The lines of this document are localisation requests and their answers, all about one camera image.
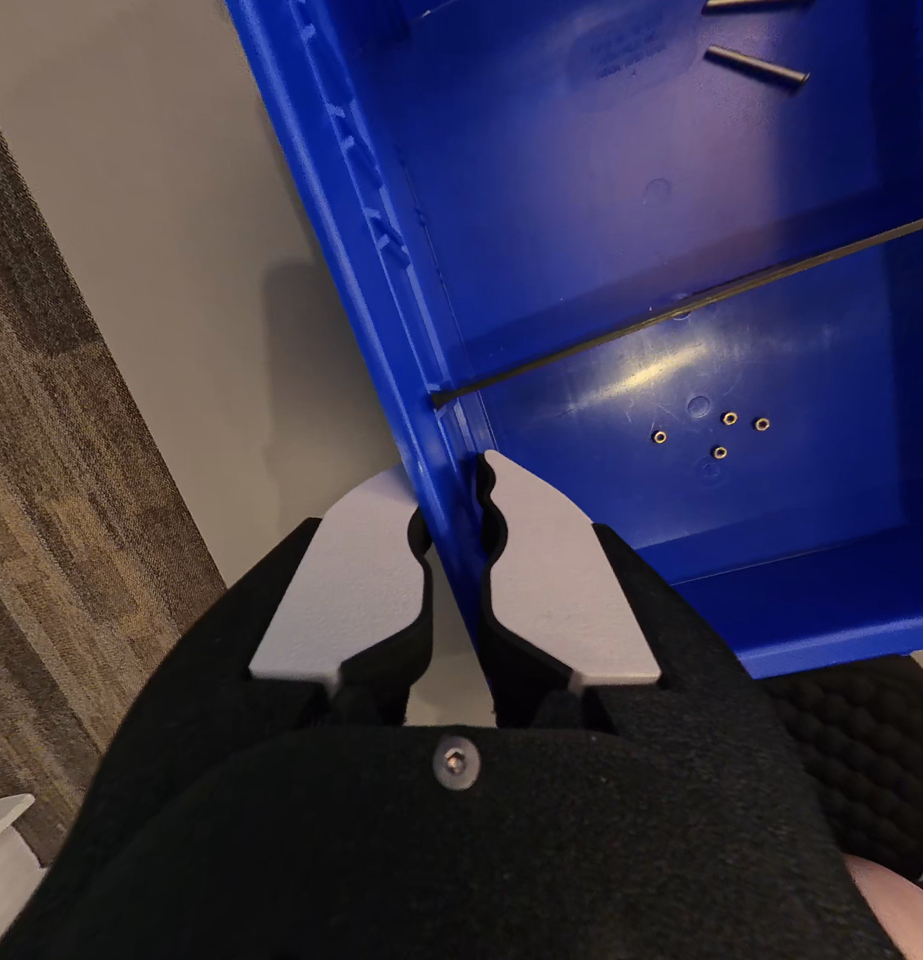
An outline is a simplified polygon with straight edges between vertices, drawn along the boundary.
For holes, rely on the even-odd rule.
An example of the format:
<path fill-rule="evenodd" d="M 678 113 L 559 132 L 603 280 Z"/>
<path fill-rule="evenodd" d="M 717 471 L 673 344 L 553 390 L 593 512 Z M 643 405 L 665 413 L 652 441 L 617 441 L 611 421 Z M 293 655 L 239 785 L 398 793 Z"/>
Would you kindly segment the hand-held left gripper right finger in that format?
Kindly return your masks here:
<path fill-rule="evenodd" d="M 655 687 L 661 667 L 590 516 L 494 449 L 479 454 L 476 497 L 478 657 L 497 726 L 532 726 L 550 698 Z"/>

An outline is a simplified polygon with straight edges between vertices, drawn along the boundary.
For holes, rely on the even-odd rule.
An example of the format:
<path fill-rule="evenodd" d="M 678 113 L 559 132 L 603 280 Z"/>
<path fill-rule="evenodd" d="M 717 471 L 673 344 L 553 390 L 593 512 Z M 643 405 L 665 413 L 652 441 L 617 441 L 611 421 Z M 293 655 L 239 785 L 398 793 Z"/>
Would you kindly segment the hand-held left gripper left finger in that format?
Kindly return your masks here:
<path fill-rule="evenodd" d="M 403 466 L 326 511 L 252 655 L 253 679 L 310 683 L 330 702 L 362 699 L 402 726 L 433 656 L 431 546 Z"/>

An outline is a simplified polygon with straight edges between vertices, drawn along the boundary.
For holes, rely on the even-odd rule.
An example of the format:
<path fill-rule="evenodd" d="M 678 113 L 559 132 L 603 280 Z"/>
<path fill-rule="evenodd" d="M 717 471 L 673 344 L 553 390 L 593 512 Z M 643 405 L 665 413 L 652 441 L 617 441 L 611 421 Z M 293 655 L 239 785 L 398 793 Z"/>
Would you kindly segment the blue plastic bin with divider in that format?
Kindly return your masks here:
<path fill-rule="evenodd" d="M 921 651 L 923 231 L 432 407 L 923 218 L 923 2 L 704 3 L 227 5 L 473 639 L 494 449 L 754 677 Z"/>

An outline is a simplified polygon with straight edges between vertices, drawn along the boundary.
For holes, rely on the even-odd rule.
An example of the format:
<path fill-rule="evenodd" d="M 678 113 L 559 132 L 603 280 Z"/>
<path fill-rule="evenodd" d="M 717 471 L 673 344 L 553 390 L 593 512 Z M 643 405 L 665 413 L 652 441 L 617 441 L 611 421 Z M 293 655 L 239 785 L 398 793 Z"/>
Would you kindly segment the person's right forearm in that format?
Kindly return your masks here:
<path fill-rule="evenodd" d="M 869 910 L 907 959 L 923 959 L 923 889 L 873 861 L 845 854 L 845 866 Z"/>

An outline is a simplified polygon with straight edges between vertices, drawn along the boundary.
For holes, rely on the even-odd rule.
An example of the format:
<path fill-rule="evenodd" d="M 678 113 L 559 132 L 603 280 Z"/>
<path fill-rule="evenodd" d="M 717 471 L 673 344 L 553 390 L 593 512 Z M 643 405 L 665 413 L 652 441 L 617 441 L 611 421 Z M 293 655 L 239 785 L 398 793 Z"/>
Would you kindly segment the black bin divider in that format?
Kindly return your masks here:
<path fill-rule="evenodd" d="M 677 318 L 678 316 L 690 314 L 708 306 L 714 306 L 772 283 L 787 280 L 798 274 L 826 266 L 843 258 L 853 257 L 867 250 L 921 232 L 923 232 L 923 218 L 903 223 L 889 230 L 805 258 L 787 261 L 762 270 L 756 270 L 732 279 L 732 281 L 679 298 L 665 308 L 651 308 L 635 317 L 626 318 L 623 323 L 599 335 L 571 342 L 558 350 L 538 355 L 515 366 L 507 366 L 461 386 L 452 389 L 434 390 L 430 393 L 431 407 L 434 411 L 440 411 L 449 404 L 476 394 L 481 390 L 532 373 L 578 354 L 594 350 L 620 338 Z"/>

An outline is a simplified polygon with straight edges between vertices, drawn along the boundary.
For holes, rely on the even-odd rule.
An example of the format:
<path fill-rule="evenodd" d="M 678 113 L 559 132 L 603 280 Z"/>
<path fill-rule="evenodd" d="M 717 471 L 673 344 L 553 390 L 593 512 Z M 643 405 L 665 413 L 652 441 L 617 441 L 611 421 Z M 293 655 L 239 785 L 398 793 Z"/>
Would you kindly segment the white flat panel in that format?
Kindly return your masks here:
<path fill-rule="evenodd" d="M 34 802 L 30 794 L 0 798 L 0 939 L 46 873 L 14 826 Z"/>

